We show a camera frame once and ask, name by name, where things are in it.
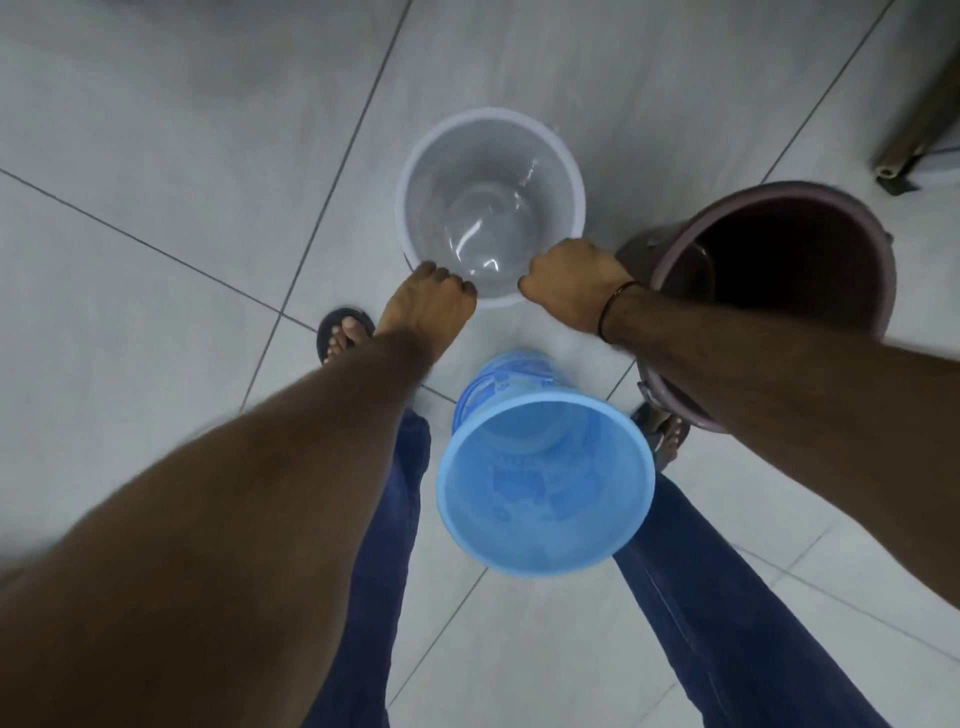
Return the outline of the maroon plastic bucket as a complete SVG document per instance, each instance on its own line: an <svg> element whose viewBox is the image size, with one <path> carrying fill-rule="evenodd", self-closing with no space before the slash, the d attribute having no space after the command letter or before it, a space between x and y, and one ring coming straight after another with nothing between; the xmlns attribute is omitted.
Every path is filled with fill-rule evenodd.
<svg viewBox="0 0 960 728"><path fill-rule="evenodd" d="M666 296L881 340L896 298L892 244L860 200L828 185L787 180L646 229L615 257L641 285Z"/></svg>

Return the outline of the person's left forearm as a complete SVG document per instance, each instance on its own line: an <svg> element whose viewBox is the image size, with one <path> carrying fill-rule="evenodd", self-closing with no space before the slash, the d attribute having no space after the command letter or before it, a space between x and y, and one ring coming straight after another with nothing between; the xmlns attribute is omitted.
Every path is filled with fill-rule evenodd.
<svg viewBox="0 0 960 728"><path fill-rule="evenodd" d="M0 596L0 728L303 728L433 361L375 335L91 511Z"/></svg>

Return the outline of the person's right hand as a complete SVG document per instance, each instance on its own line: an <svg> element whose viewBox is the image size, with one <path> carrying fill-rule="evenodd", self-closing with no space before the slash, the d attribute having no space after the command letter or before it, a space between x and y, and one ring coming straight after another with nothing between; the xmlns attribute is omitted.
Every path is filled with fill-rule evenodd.
<svg viewBox="0 0 960 728"><path fill-rule="evenodd" d="M635 279L613 254L585 238L564 239L544 253L549 251L561 256L558 295L551 301L532 303L570 329L596 335L598 317L607 298L619 285Z"/></svg>

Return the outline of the dark metal furniture leg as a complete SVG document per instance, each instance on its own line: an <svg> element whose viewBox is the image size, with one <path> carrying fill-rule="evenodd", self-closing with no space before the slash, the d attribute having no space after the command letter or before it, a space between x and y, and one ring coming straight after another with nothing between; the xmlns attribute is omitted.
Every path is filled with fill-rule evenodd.
<svg viewBox="0 0 960 728"><path fill-rule="evenodd" d="M891 197L960 188L960 46L873 161Z"/></svg>

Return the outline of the person's left hand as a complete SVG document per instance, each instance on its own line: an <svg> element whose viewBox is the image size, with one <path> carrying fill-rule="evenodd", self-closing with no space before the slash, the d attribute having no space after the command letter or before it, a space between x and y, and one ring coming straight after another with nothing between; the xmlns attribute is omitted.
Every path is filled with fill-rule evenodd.
<svg viewBox="0 0 960 728"><path fill-rule="evenodd" d="M417 342L434 361L452 345L477 308L477 301L443 295L415 281L415 270L388 301L375 334L403 334Z"/></svg>

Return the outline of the blue plastic bucket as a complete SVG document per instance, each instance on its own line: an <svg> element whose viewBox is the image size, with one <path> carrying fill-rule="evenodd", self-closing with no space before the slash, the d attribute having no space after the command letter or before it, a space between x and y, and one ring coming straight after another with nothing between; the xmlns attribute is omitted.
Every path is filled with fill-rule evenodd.
<svg viewBox="0 0 960 728"><path fill-rule="evenodd" d="M467 554L513 577L556 577L620 551L654 499L638 426L533 349L490 359L465 387L438 465L438 514Z"/></svg>

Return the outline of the dark thread wristband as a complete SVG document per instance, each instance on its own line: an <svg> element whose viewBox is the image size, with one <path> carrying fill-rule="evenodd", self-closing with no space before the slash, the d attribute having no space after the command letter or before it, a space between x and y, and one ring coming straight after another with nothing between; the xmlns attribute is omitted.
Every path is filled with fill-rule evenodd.
<svg viewBox="0 0 960 728"><path fill-rule="evenodd" d="M642 284L641 284L639 281L636 281L636 280L628 280L628 281L625 281L625 282L623 282L622 284L620 284L620 285L609 295L609 297L606 299L606 302L604 303L604 306L603 306L603 308L601 309L601 313L600 313L600 315L599 315L599 317L598 317L598 321L597 321L597 325L596 325L596 335L597 335L604 343L610 344L610 345L613 344L613 343L611 342L611 340L607 337L606 333L605 333L606 321L607 321L607 318L608 318L609 313L611 312L612 307L614 306L615 302L616 302L627 290L630 290L631 288L634 288L634 287L642 287Z"/></svg>

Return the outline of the person's right forearm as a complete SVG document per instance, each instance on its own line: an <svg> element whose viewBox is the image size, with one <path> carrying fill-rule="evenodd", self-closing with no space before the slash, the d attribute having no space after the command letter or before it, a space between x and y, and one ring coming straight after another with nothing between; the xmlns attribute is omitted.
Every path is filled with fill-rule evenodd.
<svg viewBox="0 0 960 728"><path fill-rule="evenodd" d="M642 287L605 334L960 609L960 361Z"/></svg>

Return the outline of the black sandal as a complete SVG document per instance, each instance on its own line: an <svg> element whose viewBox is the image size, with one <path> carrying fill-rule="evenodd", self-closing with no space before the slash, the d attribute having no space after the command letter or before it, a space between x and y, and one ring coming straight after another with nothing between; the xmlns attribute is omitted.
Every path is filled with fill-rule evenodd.
<svg viewBox="0 0 960 728"><path fill-rule="evenodd" d="M320 366L365 343L375 332L376 325L365 311L340 307L329 312L318 325L316 347Z"/></svg>
<svg viewBox="0 0 960 728"><path fill-rule="evenodd" d="M630 420L646 439L657 473L663 472L676 460L680 446L690 435L691 424L688 421L650 402L637 407L630 414Z"/></svg>

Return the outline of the white translucent plastic bucket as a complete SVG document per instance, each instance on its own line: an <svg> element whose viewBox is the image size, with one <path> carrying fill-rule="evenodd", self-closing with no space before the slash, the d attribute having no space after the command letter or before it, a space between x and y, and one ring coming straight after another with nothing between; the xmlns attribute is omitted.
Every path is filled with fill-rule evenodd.
<svg viewBox="0 0 960 728"><path fill-rule="evenodd" d="M503 107L462 111L433 127L404 163L394 200L403 255L472 283L480 310L522 300L531 261L582 237L586 191L566 143Z"/></svg>

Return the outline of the blue jeans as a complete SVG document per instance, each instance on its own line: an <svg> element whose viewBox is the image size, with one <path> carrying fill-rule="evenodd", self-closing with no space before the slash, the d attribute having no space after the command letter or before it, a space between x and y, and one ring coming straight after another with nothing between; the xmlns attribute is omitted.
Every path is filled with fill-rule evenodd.
<svg viewBox="0 0 960 728"><path fill-rule="evenodd" d="M302 728L390 728L388 678L430 450L427 420L407 409L354 565L342 640ZM614 560L703 728L891 728L664 474Z"/></svg>

